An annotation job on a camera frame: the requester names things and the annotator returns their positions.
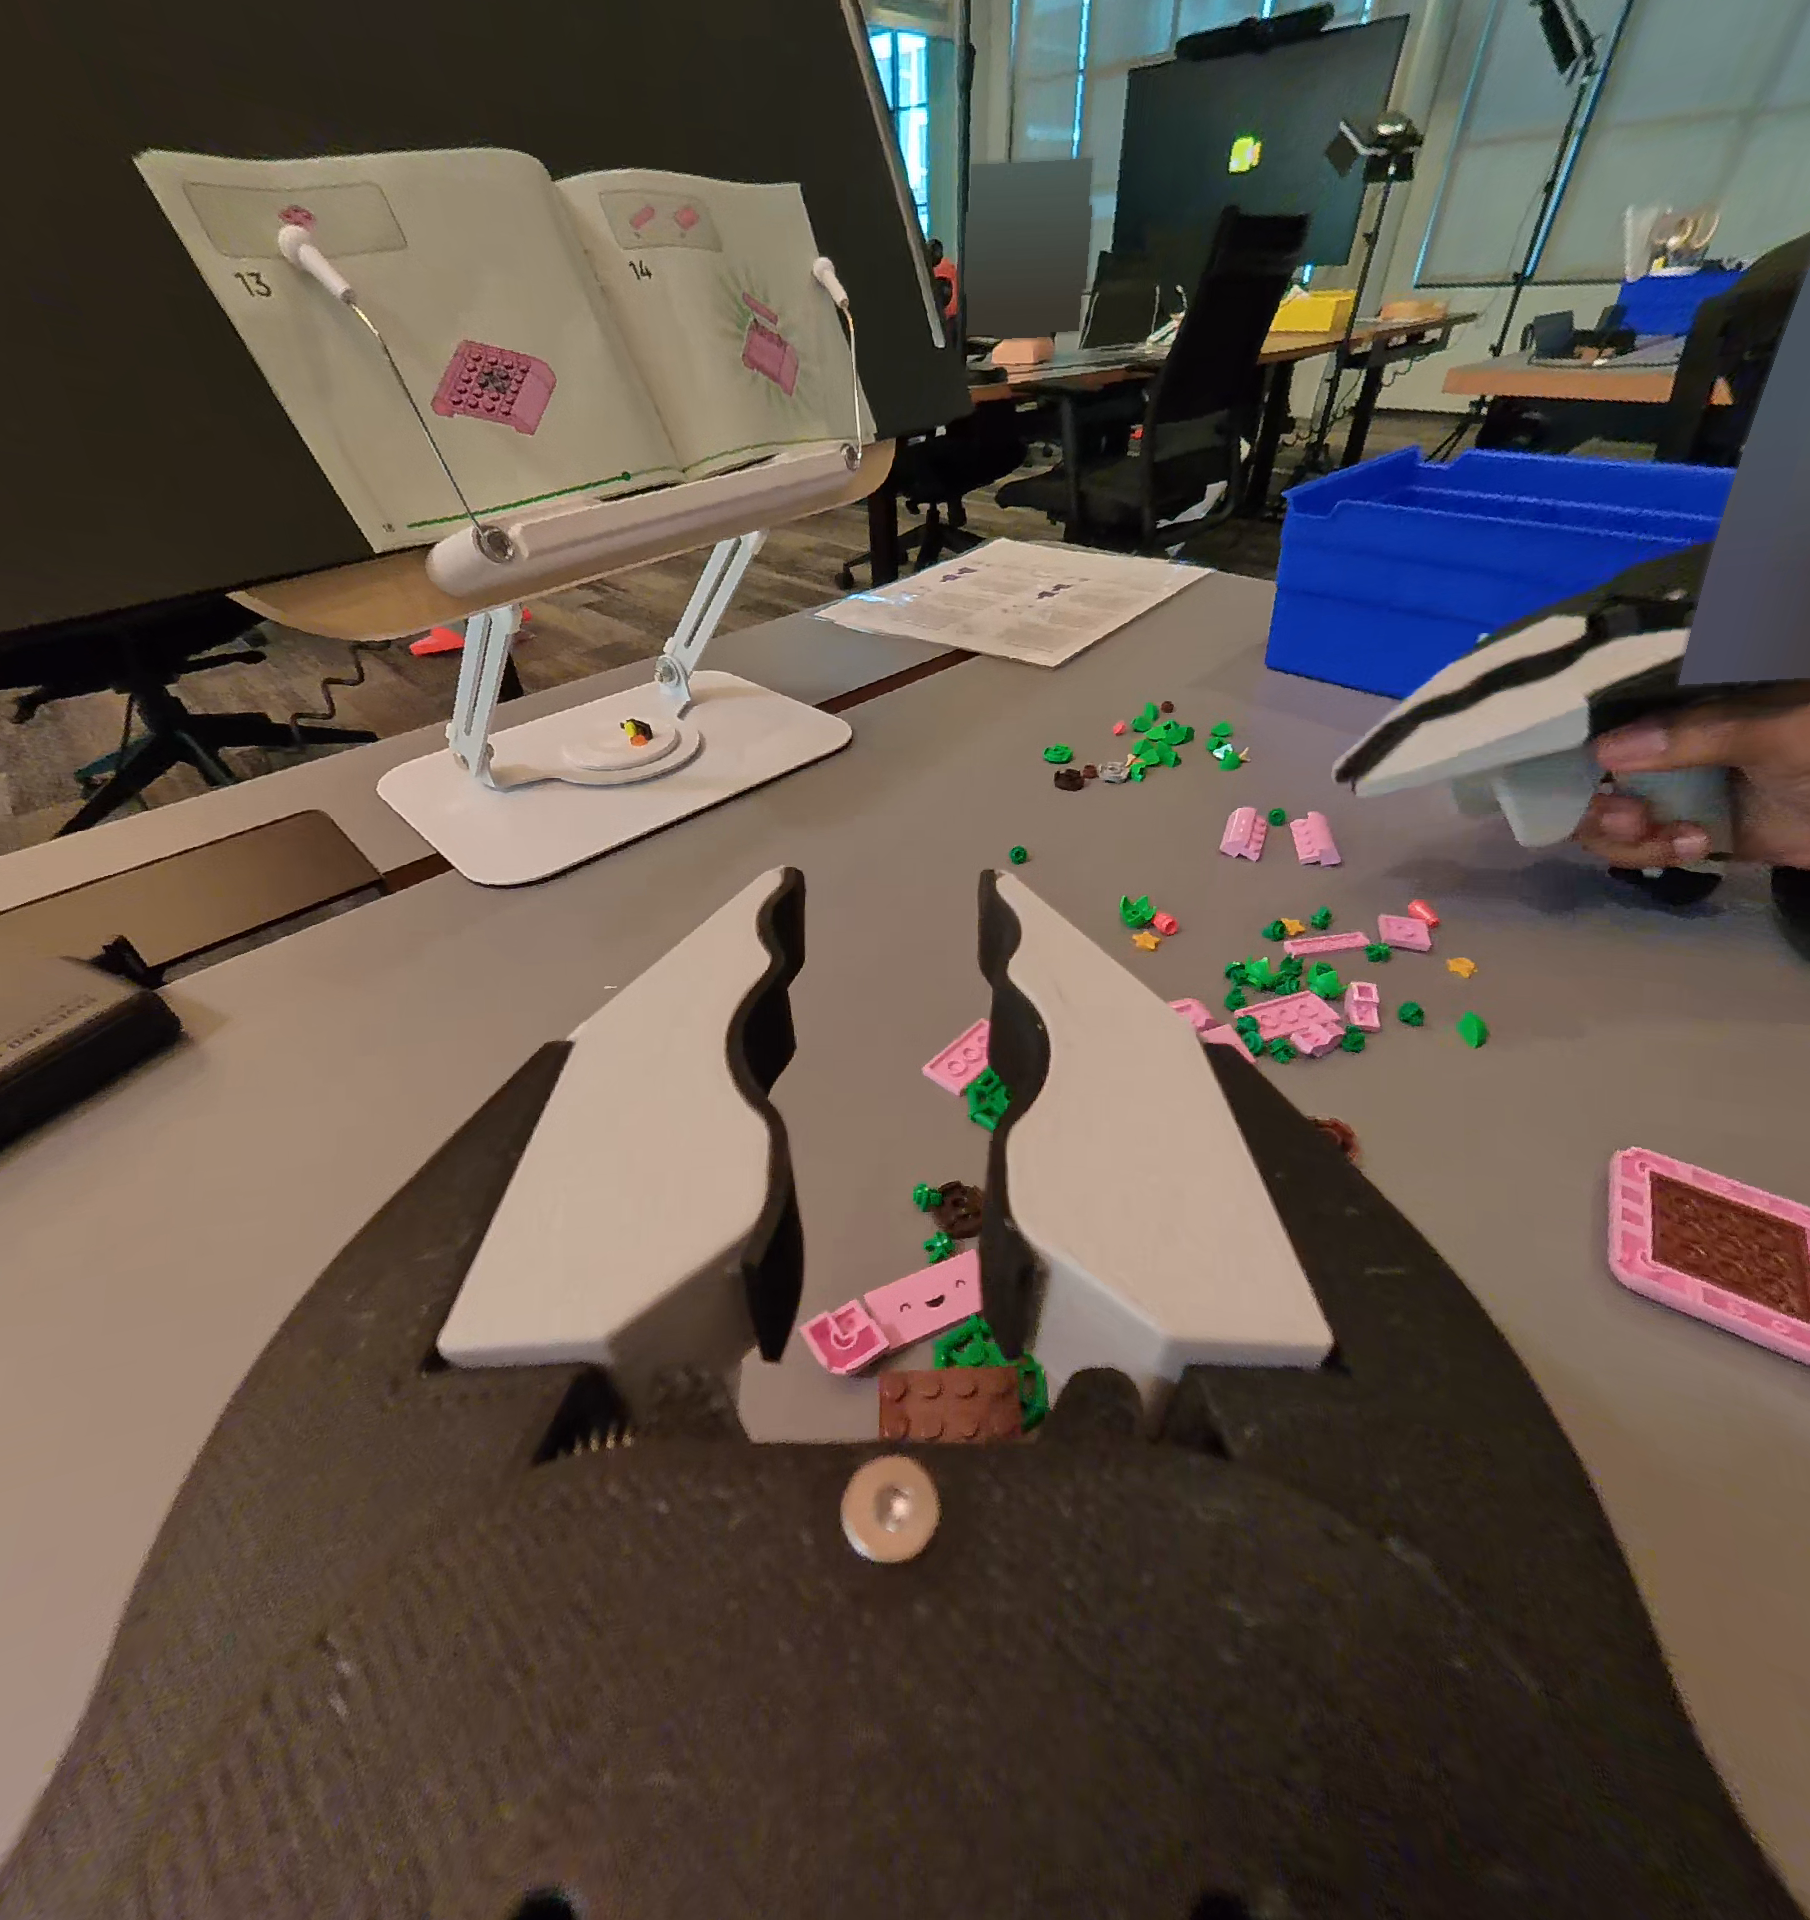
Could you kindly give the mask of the scattered pink bricks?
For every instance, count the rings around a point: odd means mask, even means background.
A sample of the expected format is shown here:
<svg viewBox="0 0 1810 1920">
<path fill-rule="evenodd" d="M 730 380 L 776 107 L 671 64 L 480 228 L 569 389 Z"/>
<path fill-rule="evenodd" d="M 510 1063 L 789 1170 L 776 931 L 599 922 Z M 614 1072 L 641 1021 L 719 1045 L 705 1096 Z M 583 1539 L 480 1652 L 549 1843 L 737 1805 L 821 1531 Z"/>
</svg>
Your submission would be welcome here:
<svg viewBox="0 0 1810 1920">
<path fill-rule="evenodd" d="M 1381 1033 L 1381 992 L 1376 977 L 1341 977 L 1330 951 L 1362 951 L 1391 961 L 1391 938 L 1362 931 L 1323 931 L 1323 938 L 1287 938 L 1287 951 L 1273 965 L 1239 961 L 1223 977 L 1223 1003 L 1212 1014 L 1205 1001 L 1169 1001 L 1169 1014 L 1197 1033 L 1197 1045 L 1223 1045 L 1239 1056 L 1323 1056 L 1323 1054 L 1362 1054 L 1369 1033 Z M 927 1082 L 966 1096 L 966 1118 L 983 1129 L 1001 1121 L 1005 1113 L 1005 1079 L 984 1063 L 984 1021 L 956 1033 L 927 1063 Z M 956 1242 L 933 1221 L 933 1192 L 914 1181 L 914 1209 L 927 1217 L 924 1272 L 900 1283 L 883 1283 L 867 1292 L 847 1292 L 811 1321 L 796 1321 L 805 1346 L 813 1357 L 821 1375 L 859 1375 L 894 1346 L 914 1346 L 927 1332 L 948 1332 L 983 1314 L 983 1237 Z"/>
</svg>

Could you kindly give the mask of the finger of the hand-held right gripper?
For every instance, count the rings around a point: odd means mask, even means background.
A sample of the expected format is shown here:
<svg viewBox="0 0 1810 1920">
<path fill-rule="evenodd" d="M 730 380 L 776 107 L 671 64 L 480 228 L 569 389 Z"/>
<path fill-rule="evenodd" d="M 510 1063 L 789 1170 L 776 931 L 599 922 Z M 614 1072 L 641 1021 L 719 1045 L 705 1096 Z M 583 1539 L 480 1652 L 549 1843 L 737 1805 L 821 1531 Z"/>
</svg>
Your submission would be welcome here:
<svg viewBox="0 0 1810 1920">
<path fill-rule="evenodd" d="M 1513 758 L 1572 747 L 1588 739 L 1595 674 L 1617 639 L 1595 621 L 1535 621 L 1392 701 L 1347 758 L 1335 785 L 1456 785 Z"/>
<path fill-rule="evenodd" d="M 1341 785 L 1353 795 L 1392 795 L 1581 747 L 1595 739 L 1595 694 L 1685 658 L 1685 633 L 1572 633 L 1544 652 L 1513 641 L 1523 639 L 1503 639 L 1392 701 L 1362 742 L 1347 742 Z"/>
</svg>

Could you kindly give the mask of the black monitor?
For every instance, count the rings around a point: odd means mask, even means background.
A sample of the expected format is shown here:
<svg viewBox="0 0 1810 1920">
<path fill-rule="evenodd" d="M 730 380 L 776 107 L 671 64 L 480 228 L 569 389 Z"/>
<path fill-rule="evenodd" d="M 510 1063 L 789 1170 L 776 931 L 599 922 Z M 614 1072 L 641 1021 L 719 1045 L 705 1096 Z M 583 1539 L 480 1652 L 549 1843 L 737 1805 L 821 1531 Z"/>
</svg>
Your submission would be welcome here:
<svg viewBox="0 0 1810 1920">
<path fill-rule="evenodd" d="M 1109 248 L 1192 282 L 1223 213 L 1300 218 L 1300 264 L 1341 270 L 1369 130 L 1392 101 L 1411 17 L 1330 23 L 1330 6 L 1205 23 L 1129 64 L 1120 118 Z"/>
</svg>

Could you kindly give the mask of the wooden office desk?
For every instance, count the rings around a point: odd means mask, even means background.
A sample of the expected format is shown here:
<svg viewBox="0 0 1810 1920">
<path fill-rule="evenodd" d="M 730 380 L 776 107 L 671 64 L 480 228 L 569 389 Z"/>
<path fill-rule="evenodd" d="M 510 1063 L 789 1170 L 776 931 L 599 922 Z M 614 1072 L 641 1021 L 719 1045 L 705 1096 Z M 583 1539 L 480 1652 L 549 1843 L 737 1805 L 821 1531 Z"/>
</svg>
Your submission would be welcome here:
<svg viewBox="0 0 1810 1920">
<path fill-rule="evenodd" d="M 1650 363 L 1525 363 L 1494 358 L 1441 377 L 1468 398 L 1488 454 L 1572 454 L 1595 439 L 1658 447 L 1658 415 L 1681 369 Z"/>
<path fill-rule="evenodd" d="M 1353 377 L 1353 406 L 1347 406 L 1347 447 L 1335 454 L 1335 467 L 1362 461 L 1369 439 L 1369 415 L 1381 396 L 1391 369 L 1430 363 L 1456 344 L 1456 327 L 1477 317 L 1449 317 L 1449 308 L 1415 308 L 1415 317 L 1362 317 L 1347 327 L 1279 327 L 1259 351 L 1259 439 L 1253 439 L 1253 467 L 1242 467 L 1242 490 L 1264 501 L 1273 473 L 1279 473 L 1279 447 L 1287 431 L 1287 380 L 1294 369 L 1323 369 L 1323 377 Z M 1096 389 L 1123 389 L 1160 377 L 1160 363 L 1169 358 L 1169 344 L 1129 344 L 1129 351 L 1075 351 L 1054 358 L 1038 369 L 966 369 L 966 398 L 1059 398 L 1059 396 L 1096 396 Z"/>
</svg>

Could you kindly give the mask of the person's right hand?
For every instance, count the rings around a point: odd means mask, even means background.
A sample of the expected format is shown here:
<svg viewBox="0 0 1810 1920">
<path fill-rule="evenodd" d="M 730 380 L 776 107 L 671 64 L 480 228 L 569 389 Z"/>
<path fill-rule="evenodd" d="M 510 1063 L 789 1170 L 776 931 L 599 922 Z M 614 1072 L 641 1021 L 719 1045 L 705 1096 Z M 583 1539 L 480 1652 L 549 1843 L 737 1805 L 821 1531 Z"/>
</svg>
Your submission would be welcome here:
<svg viewBox="0 0 1810 1920">
<path fill-rule="evenodd" d="M 1685 709 L 1650 709 L 1595 742 L 1614 786 L 1596 786 L 1572 830 L 1608 865 L 1692 865 L 1710 853 L 1702 819 L 1658 812 L 1625 795 L 1625 773 L 1727 769 L 1729 861 L 1810 865 L 1810 683 L 1772 683 Z"/>
</svg>

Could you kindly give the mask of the white book stand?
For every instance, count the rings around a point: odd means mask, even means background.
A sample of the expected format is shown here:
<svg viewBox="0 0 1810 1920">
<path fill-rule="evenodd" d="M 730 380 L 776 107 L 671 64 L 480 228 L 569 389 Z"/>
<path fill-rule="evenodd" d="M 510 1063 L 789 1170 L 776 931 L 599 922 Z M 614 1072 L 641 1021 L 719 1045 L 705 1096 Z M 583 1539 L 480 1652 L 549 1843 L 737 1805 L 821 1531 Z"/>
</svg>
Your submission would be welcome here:
<svg viewBox="0 0 1810 1920">
<path fill-rule="evenodd" d="M 813 504 L 859 501 L 890 454 L 894 447 L 878 439 L 867 467 Z M 520 887 L 847 747 L 839 716 L 821 716 L 730 670 L 696 670 L 741 566 L 784 518 L 741 504 L 719 518 L 719 535 L 641 535 L 621 553 L 583 553 L 535 577 L 510 571 L 488 592 L 439 592 L 425 577 L 425 546 L 402 546 L 354 566 L 347 586 L 300 586 L 280 621 L 313 621 L 313 633 L 341 639 L 396 639 L 464 612 L 448 747 L 389 769 L 380 805 L 464 881 Z M 713 546 L 713 559 L 665 658 L 653 662 L 653 683 L 491 727 L 498 670 L 526 599 L 688 546 Z"/>
</svg>

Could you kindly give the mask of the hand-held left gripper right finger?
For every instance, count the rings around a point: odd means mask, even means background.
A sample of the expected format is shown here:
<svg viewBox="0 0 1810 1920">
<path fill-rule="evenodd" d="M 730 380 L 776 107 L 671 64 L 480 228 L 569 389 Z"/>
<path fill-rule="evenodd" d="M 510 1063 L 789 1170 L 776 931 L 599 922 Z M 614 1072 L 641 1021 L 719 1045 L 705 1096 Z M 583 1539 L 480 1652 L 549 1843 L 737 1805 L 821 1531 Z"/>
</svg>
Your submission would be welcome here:
<svg viewBox="0 0 1810 1920">
<path fill-rule="evenodd" d="M 1205 1045 L 1019 875 L 983 875 L 983 1311 L 1044 1375 L 1314 1367 L 1335 1332 Z"/>
</svg>

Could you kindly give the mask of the grey flat device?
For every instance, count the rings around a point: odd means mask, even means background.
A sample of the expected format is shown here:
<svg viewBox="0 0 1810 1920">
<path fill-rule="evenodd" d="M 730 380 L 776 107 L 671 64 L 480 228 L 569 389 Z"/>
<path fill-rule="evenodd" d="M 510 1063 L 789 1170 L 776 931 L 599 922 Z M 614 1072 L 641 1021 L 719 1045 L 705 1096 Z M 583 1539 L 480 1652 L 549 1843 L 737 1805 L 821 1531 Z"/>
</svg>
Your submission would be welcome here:
<svg viewBox="0 0 1810 1920">
<path fill-rule="evenodd" d="M 0 1153 L 181 1038 L 158 977 L 111 951 L 0 961 Z"/>
</svg>

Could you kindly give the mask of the black office chair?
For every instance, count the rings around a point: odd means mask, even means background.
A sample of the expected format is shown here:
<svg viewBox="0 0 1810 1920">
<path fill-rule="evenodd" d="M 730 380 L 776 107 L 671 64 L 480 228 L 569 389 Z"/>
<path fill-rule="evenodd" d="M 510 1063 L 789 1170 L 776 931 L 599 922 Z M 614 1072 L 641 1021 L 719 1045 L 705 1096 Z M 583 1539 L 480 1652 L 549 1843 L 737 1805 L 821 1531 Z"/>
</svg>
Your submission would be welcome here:
<svg viewBox="0 0 1810 1920">
<path fill-rule="evenodd" d="M 1044 512 L 1063 546 L 1146 559 L 1223 518 L 1264 406 L 1259 358 L 1300 264 L 1300 228 L 1300 213 L 1259 218 L 1223 206 L 1162 363 L 1059 396 L 1059 461 L 1005 477 L 996 504 Z"/>
<path fill-rule="evenodd" d="M 266 709 L 191 709 L 180 694 L 181 674 L 218 662 L 266 662 L 266 621 L 235 599 L 191 599 L 170 612 L 111 612 L 101 624 L 69 624 L 58 639 L 34 639 L 8 670 L 16 724 L 42 716 L 68 694 L 128 694 L 118 747 L 78 773 L 83 805 L 58 832 L 101 830 L 128 805 L 137 805 L 158 773 L 191 769 L 213 786 L 232 786 L 235 769 L 224 747 L 363 747 L 373 727 L 341 727 L 337 709 L 313 716 L 266 716 Z"/>
<path fill-rule="evenodd" d="M 1737 467 L 1782 320 L 1810 270 L 1810 228 L 1766 248 L 1727 297 L 1696 302 L 1650 461 Z"/>
</svg>

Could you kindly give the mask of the printed paper sheet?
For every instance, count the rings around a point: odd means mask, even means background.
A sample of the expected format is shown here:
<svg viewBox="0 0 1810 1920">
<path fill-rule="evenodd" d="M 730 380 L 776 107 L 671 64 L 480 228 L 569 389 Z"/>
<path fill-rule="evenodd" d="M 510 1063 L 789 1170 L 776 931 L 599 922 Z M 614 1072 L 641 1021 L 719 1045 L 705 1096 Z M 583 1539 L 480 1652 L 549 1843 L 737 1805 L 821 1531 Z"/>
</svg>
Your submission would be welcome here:
<svg viewBox="0 0 1810 1920">
<path fill-rule="evenodd" d="M 1175 559 L 984 541 L 894 586 L 847 592 L 813 621 L 878 639 L 914 639 L 966 658 L 1063 662 L 1187 586 L 1212 577 Z"/>
</svg>

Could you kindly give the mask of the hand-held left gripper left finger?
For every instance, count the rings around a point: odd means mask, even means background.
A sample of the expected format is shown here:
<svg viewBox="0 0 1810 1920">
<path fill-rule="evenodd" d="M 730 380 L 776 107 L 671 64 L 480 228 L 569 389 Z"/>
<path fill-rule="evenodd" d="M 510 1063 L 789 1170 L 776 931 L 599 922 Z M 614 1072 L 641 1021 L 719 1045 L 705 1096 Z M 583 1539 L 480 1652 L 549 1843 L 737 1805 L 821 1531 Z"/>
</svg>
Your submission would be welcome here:
<svg viewBox="0 0 1810 1920">
<path fill-rule="evenodd" d="M 560 1056 L 437 1357 L 454 1367 L 784 1359 L 805 1217 L 784 1113 L 805 875 L 773 865 Z"/>
</svg>

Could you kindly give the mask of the pink and brown brick assembly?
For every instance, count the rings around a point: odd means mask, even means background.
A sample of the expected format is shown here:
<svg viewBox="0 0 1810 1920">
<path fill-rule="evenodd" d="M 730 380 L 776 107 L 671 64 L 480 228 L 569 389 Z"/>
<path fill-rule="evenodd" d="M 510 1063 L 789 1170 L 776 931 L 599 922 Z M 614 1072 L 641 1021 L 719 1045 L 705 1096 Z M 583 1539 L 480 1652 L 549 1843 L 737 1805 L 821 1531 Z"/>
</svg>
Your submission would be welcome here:
<svg viewBox="0 0 1810 1920">
<path fill-rule="evenodd" d="M 1810 1367 L 1810 1201 L 1633 1141 L 1608 1162 L 1608 1272 Z"/>
</svg>

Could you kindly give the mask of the brick instruction booklet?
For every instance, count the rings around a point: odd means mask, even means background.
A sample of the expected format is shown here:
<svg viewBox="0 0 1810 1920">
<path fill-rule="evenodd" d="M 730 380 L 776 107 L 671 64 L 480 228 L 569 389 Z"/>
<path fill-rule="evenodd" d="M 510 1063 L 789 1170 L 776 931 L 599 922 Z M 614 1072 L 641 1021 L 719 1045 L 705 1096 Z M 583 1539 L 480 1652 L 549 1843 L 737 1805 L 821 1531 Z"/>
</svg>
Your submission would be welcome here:
<svg viewBox="0 0 1810 1920">
<path fill-rule="evenodd" d="M 425 546 L 439 592 L 805 512 L 883 439 L 796 184 L 526 154 L 137 176 L 363 541 Z"/>
</svg>

